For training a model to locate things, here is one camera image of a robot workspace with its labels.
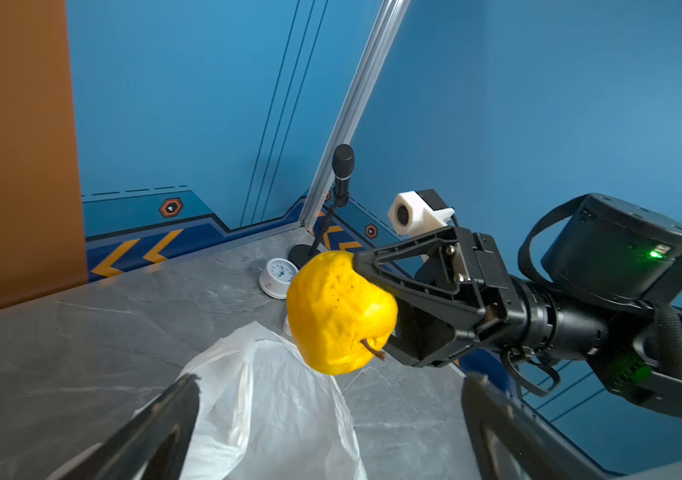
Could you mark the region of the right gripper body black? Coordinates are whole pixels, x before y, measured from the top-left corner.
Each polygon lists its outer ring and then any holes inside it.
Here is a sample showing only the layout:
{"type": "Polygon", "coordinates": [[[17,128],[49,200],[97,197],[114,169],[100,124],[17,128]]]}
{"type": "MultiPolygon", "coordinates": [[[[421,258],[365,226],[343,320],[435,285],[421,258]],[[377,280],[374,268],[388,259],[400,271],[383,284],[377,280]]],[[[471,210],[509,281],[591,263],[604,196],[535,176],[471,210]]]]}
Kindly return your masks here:
{"type": "Polygon", "coordinates": [[[563,361],[554,342],[561,291],[510,274],[489,235],[451,226],[429,238],[435,243],[424,264],[424,291],[447,291],[451,310],[443,317],[424,311],[425,365],[443,366],[480,349],[498,354],[504,365],[563,361]]]}

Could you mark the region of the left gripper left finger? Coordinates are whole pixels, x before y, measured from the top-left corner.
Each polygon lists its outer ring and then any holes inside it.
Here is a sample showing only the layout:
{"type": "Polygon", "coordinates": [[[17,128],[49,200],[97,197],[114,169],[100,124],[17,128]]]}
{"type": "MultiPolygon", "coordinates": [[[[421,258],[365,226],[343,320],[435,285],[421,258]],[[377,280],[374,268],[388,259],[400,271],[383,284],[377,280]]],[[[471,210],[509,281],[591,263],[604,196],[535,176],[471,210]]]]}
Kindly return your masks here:
{"type": "Polygon", "coordinates": [[[200,406],[199,377],[185,374],[104,443],[62,465],[52,479],[178,479],[200,406]]]}

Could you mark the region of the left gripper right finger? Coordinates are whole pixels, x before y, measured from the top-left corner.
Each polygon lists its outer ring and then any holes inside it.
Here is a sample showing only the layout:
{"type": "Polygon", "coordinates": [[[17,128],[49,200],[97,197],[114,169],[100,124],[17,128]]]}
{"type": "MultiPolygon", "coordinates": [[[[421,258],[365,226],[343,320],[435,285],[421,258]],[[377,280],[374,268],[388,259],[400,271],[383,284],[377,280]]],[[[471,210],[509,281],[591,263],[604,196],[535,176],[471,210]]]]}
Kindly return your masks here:
{"type": "Polygon", "coordinates": [[[465,377],[462,409],[483,479],[608,477],[485,375],[465,377]]]}

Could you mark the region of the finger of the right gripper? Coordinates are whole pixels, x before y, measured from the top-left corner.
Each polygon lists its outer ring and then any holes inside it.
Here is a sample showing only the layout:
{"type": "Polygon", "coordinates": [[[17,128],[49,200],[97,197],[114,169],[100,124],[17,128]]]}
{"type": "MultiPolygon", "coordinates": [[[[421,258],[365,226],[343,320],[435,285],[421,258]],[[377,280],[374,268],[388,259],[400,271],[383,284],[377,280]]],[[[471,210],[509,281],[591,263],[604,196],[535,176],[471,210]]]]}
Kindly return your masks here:
{"type": "Polygon", "coordinates": [[[482,315],[477,247],[469,230],[435,230],[353,255],[353,269],[429,315],[482,315]]]}
{"type": "Polygon", "coordinates": [[[494,349],[484,323],[497,322],[495,288],[387,287],[399,308],[386,350],[401,363],[441,367],[475,350],[494,349]]]}

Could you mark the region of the white plastic bag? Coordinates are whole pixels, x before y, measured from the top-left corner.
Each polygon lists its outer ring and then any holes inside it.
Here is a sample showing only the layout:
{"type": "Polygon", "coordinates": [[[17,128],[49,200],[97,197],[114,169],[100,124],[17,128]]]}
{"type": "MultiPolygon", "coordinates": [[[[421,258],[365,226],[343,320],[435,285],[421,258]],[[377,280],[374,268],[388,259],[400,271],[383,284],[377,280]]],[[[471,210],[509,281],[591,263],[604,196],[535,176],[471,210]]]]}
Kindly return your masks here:
{"type": "Polygon", "coordinates": [[[337,381],[252,322],[192,359],[200,406],[179,479],[364,479],[337,381]]]}

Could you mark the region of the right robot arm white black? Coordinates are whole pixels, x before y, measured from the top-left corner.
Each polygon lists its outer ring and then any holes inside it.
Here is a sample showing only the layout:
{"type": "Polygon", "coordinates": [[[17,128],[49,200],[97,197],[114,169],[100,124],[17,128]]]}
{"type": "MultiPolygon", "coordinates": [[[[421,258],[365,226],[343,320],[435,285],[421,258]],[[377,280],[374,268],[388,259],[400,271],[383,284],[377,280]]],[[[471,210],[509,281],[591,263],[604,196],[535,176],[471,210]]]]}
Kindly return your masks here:
{"type": "Polygon", "coordinates": [[[682,224],[603,194],[576,197],[532,228],[562,231],[540,263],[530,244],[508,272],[495,240],[453,225],[417,227],[415,208],[442,205],[432,191],[394,203],[400,243],[357,253],[354,270],[393,294],[399,314],[386,352],[413,367],[443,367],[484,349],[499,355],[521,389],[549,389],[561,360],[586,362],[606,390],[682,418],[682,224]]]}

